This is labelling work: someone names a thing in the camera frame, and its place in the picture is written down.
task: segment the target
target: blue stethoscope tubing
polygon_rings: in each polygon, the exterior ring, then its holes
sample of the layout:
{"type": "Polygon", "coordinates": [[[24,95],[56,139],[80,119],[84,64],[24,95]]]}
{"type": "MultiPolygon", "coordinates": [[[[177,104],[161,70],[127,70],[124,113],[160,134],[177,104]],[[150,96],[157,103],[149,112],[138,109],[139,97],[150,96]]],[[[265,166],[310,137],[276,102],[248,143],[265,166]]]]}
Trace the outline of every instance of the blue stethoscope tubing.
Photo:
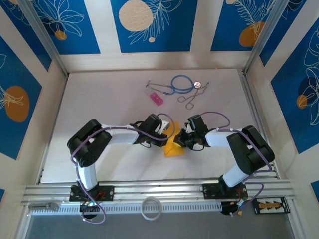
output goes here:
{"type": "Polygon", "coordinates": [[[168,95],[168,96],[171,96],[173,94],[187,94],[189,92],[191,92],[195,87],[194,87],[194,82],[191,80],[191,78],[189,78],[188,76],[186,75],[177,75],[177,76],[174,76],[173,79],[171,80],[170,82],[170,86],[168,86],[172,89],[172,92],[164,92],[165,95],[168,95]],[[189,80],[189,82],[191,83],[191,87],[189,88],[178,88],[176,86],[174,86],[174,80],[178,77],[184,77],[186,79],[189,80]]]}

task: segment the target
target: pink object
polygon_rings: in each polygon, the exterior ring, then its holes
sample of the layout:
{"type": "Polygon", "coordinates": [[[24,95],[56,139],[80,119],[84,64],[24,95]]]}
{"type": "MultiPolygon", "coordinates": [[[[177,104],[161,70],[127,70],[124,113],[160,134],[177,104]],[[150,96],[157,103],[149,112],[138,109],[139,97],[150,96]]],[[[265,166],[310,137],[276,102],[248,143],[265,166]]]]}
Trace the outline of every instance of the pink object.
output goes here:
{"type": "Polygon", "coordinates": [[[149,86],[145,87],[145,92],[158,106],[164,103],[163,99],[158,94],[156,94],[156,92],[154,92],[149,86]]]}
{"type": "Polygon", "coordinates": [[[160,106],[161,104],[164,103],[163,99],[158,95],[156,94],[155,92],[150,94],[150,98],[158,105],[160,106]]]}

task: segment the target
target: yellow sponge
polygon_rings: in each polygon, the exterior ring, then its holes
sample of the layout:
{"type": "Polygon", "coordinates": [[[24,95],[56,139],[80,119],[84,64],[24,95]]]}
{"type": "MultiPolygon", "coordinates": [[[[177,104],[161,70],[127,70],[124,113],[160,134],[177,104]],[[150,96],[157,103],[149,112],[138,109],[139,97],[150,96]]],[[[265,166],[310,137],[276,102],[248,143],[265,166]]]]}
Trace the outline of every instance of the yellow sponge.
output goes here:
{"type": "MultiPolygon", "coordinates": [[[[173,157],[184,154],[184,149],[180,147],[178,144],[174,143],[175,136],[179,133],[179,123],[174,122],[175,124],[175,133],[174,135],[168,139],[167,144],[164,146],[164,155],[165,157],[173,157]]],[[[167,136],[171,135],[173,132],[173,124],[170,123],[168,130],[165,130],[163,133],[167,136]]]]}

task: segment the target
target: white table surface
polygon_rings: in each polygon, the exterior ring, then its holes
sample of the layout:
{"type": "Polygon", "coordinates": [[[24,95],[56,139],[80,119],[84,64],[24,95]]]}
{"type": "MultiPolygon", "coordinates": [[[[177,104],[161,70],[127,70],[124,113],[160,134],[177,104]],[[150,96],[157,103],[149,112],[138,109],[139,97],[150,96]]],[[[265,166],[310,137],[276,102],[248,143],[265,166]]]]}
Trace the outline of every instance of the white table surface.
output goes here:
{"type": "MultiPolygon", "coordinates": [[[[178,87],[188,86],[186,79],[177,79],[178,87]]],[[[193,90],[186,96],[194,94],[193,90]]],[[[235,69],[162,70],[71,73],[53,138],[45,162],[42,183],[74,182],[76,174],[70,162],[67,141],[89,120],[97,119],[107,125],[127,125],[145,120],[151,113],[167,113],[182,127],[187,118],[205,111],[219,111],[231,119],[232,128],[254,125],[250,110],[235,69]],[[209,86],[187,110],[179,103],[180,94],[159,95],[164,104],[157,106],[144,93],[148,79],[154,83],[170,84],[175,75],[185,74],[194,82],[209,86]]],[[[209,128],[226,123],[218,115],[204,115],[209,128]]],[[[162,180],[179,178],[219,177],[235,163],[230,149],[214,147],[201,152],[185,149],[178,157],[164,157],[163,148],[150,149],[140,145],[107,146],[96,163],[99,181],[162,180]]]]}

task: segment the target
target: robotic arm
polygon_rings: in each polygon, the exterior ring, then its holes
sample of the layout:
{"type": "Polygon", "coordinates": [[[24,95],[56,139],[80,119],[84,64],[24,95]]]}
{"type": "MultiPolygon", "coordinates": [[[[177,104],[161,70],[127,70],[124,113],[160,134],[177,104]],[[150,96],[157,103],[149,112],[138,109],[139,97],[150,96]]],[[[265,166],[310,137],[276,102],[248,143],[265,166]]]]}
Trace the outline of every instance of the robotic arm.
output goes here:
{"type": "Polygon", "coordinates": [[[165,139],[167,138],[167,135],[162,132],[169,128],[169,122],[161,120],[158,116],[151,114],[145,121],[139,123],[139,126],[137,126],[137,124],[130,124],[127,126],[107,126],[101,125],[97,120],[93,119],[82,127],[68,141],[67,145],[72,154],[80,146],[80,144],[94,132],[107,127],[113,129],[109,132],[102,131],[98,133],[75,154],[79,167],[79,176],[87,191],[92,190],[98,185],[95,172],[95,162],[98,160],[107,145],[116,143],[148,143],[158,147],[166,145],[167,140],[154,140],[140,132],[145,132],[155,138],[165,139]]]}
{"type": "MultiPolygon", "coordinates": [[[[115,143],[148,143],[162,147],[167,143],[167,135],[162,132],[168,127],[169,123],[167,121],[161,120],[154,114],[150,115],[145,121],[139,121],[127,126],[107,126],[99,124],[96,120],[89,121],[67,144],[71,154],[77,151],[74,158],[78,165],[79,177],[83,183],[84,190],[93,198],[96,198],[103,190],[103,186],[99,186],[96,179],[95,162],[107,145],[115,143]],[[107,132],[102,130],[105,127],[110,130],[107,132]],[[97,131],[101,132],[87,141],[87,138],[90,138],[97,131]],[[87,142],[84,146],[80,147],[84,141],[87,142]]],[[[242,195],[238,195],[238,191],[246,191],[245,185],[242,182],[249,175],[266,165],[256,149],[268,162],[272,162],[275,158],[269,145],[267,145],[253,126],[247,126],[237,133],[224,132],[217,128],[209,130],[201,116],[195,115],[188,119],[185,127],[186,129],[182,129],[175,136],[175,144],[178,144],[180,147],[188,147],[191,150],[195,150],[194,146],[197,144],[202,146],[201,150],[206,147],[227,147],[231,149],[236,160],[236,165],[224,175],[221,175],[218,183],[202,185],[204,199],[243,198],[242,195]],[[252,148],[246,137],[254,144],[254,148],[252,148]]],[[[76,200],[74,201],[89,200],[80,187],[74,185],[71,191],[71,195],[76,194],[76,200]]]]}
{"type": "MultiPolygon", "coordinates": [[[[185,126],[186,130],[182,129],[174,139],[174,143],[181,147],[193,150],[194,146],[199,144],[203,146],[203,149],[214,146],[231,149],[236,165],[219,178],[220,187],[224,188],[224,190],[221,189],[222,191],[234,188],[249,175],[266,165],[240,133],[220,132],[216,128],[208,130],[200,115],[188,118],[185,126]]],[[[274,161],[275,156],[272,149],[253,126],[247,126],[240,131],[253,142],[268,162],[274,161]]]]}

